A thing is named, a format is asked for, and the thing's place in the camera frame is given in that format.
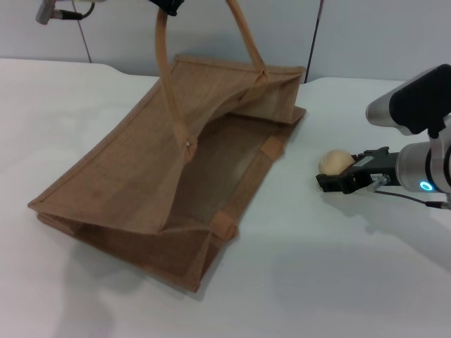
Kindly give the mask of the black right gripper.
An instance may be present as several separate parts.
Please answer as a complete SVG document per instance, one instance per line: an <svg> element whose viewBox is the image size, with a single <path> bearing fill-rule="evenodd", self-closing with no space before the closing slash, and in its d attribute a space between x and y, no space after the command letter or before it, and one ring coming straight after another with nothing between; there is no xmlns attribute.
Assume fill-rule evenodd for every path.
<svg viewBox="0 0 451 338"><path fill-rule="evenodd" d="M323 192L343 194L366 188L384 175L389 177L388 186L400 186L395 170L398 155L398 152L389 152L388 147L353 154L354 165L348 166L340 174L318 174L316 181Z"/></svg>

